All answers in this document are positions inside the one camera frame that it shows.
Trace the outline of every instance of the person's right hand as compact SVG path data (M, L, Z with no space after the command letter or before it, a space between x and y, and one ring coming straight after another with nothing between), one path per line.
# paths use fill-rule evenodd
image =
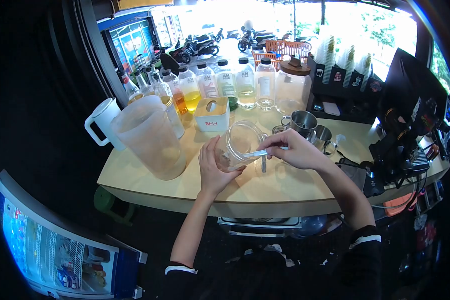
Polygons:
M257 151L267 149L267 158L275 156L299 169L318 170L330 161L319 149L307 141L294 129L270 135L257 148Z

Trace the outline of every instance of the display fridge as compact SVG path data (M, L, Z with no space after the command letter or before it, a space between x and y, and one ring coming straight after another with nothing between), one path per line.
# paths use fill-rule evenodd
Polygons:
M0 218L15 262L34 291L54 298L142 296L137 272L147 253L64 220L5 170L0 172Z

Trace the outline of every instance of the white cuff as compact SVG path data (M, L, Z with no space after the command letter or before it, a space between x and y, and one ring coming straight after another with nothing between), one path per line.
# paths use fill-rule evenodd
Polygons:
M186 267L184 265L171 265L171 266L168 266L167 268L165 268L165 275L167 275L167 273L172 271L172 270L184 271L184 272L193 273L193 274L197 274L198 273L197 270L191 269L191 268Z
M355 243L351 244L350 247L348 249L353 249L353 247L357 246L360 243L363 242L370 242L370 241L378 241L378 242L382 242L382 236L380 235L369 235L367 237L359 237L356 239Z

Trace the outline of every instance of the white pitcher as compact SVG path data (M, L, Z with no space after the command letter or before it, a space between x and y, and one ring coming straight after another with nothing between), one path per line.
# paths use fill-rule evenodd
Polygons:
M85 129L92 139L99 145L105 146L111 142L116 150L122 151L126 148L119 138L113 133L110 128L110 122L120 113L120 108L117 105L116 98L108 98L95 108L90 117L85 120ZM98 138L95 132L90 128L90 124L95 122L98 128L103 132L106 138L102 141Z

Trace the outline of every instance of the black bottle cap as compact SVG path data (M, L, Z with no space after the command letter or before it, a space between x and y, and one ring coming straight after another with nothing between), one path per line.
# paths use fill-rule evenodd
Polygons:
M264 58L260 59L260 63L264 64L264 65L269 65L272 63L272 60L268 57L264 57Z

